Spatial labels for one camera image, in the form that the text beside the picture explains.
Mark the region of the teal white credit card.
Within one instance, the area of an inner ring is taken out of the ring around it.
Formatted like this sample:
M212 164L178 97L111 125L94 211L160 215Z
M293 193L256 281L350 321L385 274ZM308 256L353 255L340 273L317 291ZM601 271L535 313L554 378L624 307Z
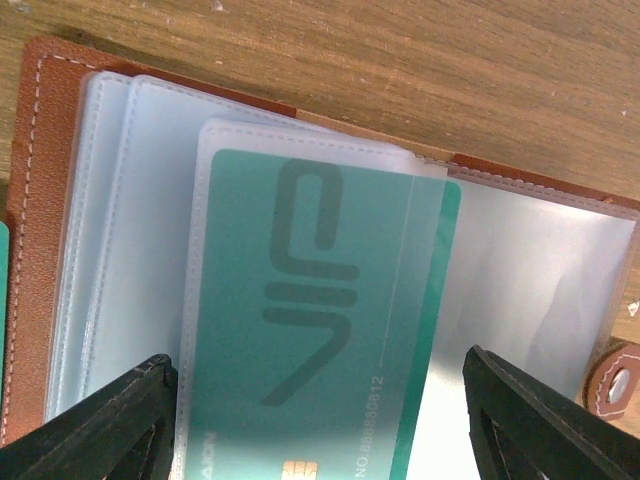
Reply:
M461 200L224 148L197 167L187 479L402 479Z

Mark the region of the brown leather card holder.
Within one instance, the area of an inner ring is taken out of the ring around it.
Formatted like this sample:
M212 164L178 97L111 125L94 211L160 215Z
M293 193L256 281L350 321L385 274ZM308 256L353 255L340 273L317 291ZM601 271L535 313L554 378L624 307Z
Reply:
M11 238L5 334L1 445L4 447L40 427L50 373L51 341L56 323L61 247L66 233L68 193L75 173L72 157L81 84L87 75L114 71L126 76L148 74L208 94L239 101L298 120L399 144L428 161L441 161L456 179L532 195L545 200L638 222L623 247L621 272L604 313L589 367L600 363L617 315L631 264L639 247L639 201L568 183L420 142L368 130L345 121L262 99L219 85L154 68L58 37L31 39L23 51L16 124L7 195Z

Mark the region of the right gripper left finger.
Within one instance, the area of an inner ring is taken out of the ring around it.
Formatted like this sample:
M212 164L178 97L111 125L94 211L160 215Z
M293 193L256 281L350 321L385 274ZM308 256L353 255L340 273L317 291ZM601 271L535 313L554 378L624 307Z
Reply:
M155 354L1 449L3 479L167 479L177 371Z

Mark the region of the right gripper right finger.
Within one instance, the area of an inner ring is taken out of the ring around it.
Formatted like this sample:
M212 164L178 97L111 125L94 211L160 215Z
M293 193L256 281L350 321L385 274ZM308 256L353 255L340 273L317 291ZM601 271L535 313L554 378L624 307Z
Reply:
M637 479L639 440L499 355L472 346L463 366L482 479Z

